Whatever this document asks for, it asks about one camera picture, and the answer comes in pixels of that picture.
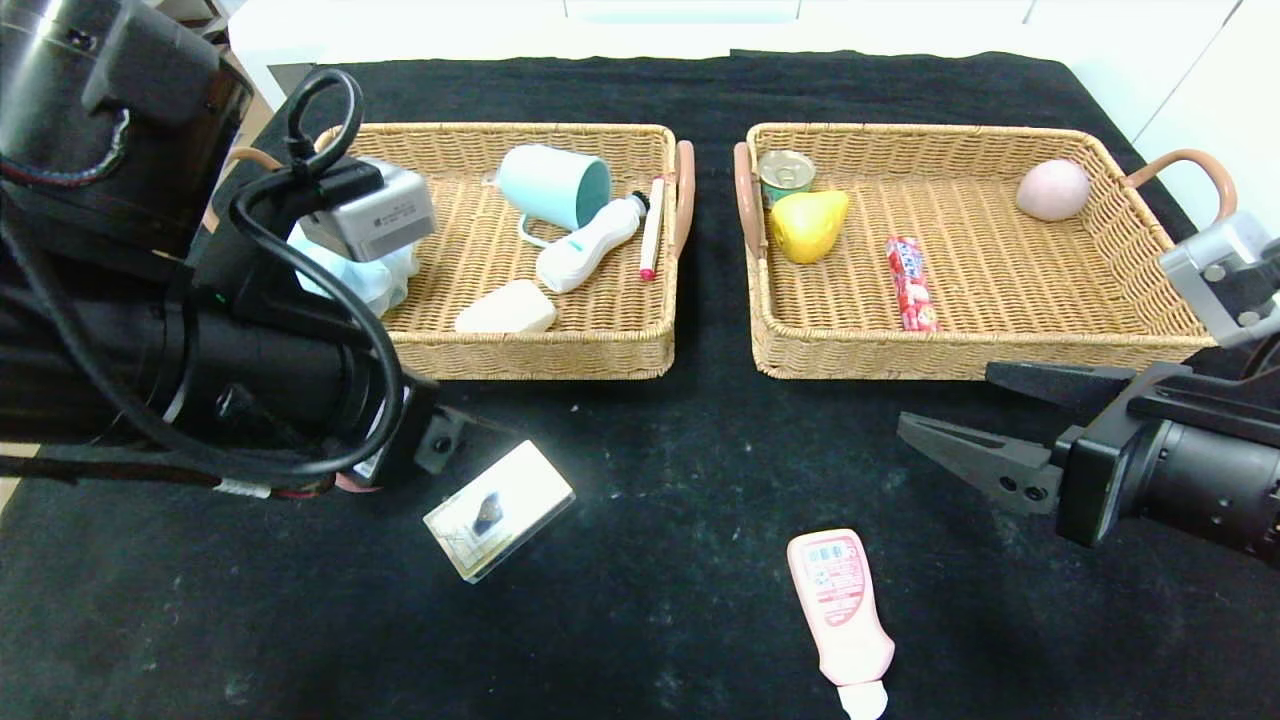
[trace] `bottle cap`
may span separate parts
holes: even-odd
[[[840,693],[840,705],[849,714],[849,720],[876,720],[884,715],[884,708],[888,707],[888,693],[884,692],[884,683],[879,680],[841,685],[836,691]]]

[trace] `table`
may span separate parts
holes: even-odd
[[[370,122],[657,122],[694,141],[676,365],[639,383],[445,386],[529,433],[577,491],[477,585],[422,528],[440,500],[426,483],[305,502],[23,483],[0,523],[0,717],[838,719],[783,556],[829,527],[861,534],[897,641],[886,717],[1280,712],[1275,573],[1142,521],[1075,547],[893,437],[900,410],[1041,441],[1069,418],[980,383],[778,382],[751,363],[731,174],[751,124],[1074,127],[1135,169],[1062,65],[751,54],[347,69]],[[264,147],[279,151],[278,135]],[[1143,195],[1170,234],[1190,232],[1161,188]]]

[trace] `pink bottle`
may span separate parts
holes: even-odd
[[[787,544],[787,564],[818,643],[818,667],[851,720],[876,720],[888,705],[881,678],[893,660],[893,641],[876,615],[863,541],[849,529],[800,536]]]

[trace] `wicker basket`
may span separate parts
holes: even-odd
[[[326,132],[317,146],[334,135]],[[525,142],[603,158],[614,197],[648,193],[654,177],[667,178],[658,281],[639,278],[640,242],[632,240],[607,255],[582,287],[548,293],[558,313],[548,332],[457,333],[453,320],[463,307],[513,279],[536,277],[539,249],[520,240],[520,213],[490,181],[507,150]],[[440,379],[644,379],[671,368],[676,275],[694,211],[687,141],[677,149],[660,126],[366,124],[351,154],[426,176],[435,202],[436,229],[417,249],[421,272],[410,281],[408,299],[383,318],[406,368]],[[538,223],[531,229],[536,233]]]
[[[797,150],[814,190],[850,195],[832,252],[799,265],[768,251],[756,158]],[[1092,177],[1076,217],[1015,206],[1021,177],[1068,158]],[[1230,177],[1198,151],[1125,177],[1094,137],[1059,129],[760,124],[735,147],[746,237],[751,351],[776,378],[982,379],[987,363],[1144,368],[1212,345],[1160,270],[1169,236],[1134,190],[1178,159],[1201,163],[1233,211]],[[920,240],[942,331],[901,329],[884,245]]]

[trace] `yellow pear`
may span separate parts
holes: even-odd
[[[838,190],[792,192],[773,204],[769,224],[787,260],[817,263],[836,245],[847,213],[849,196]]]

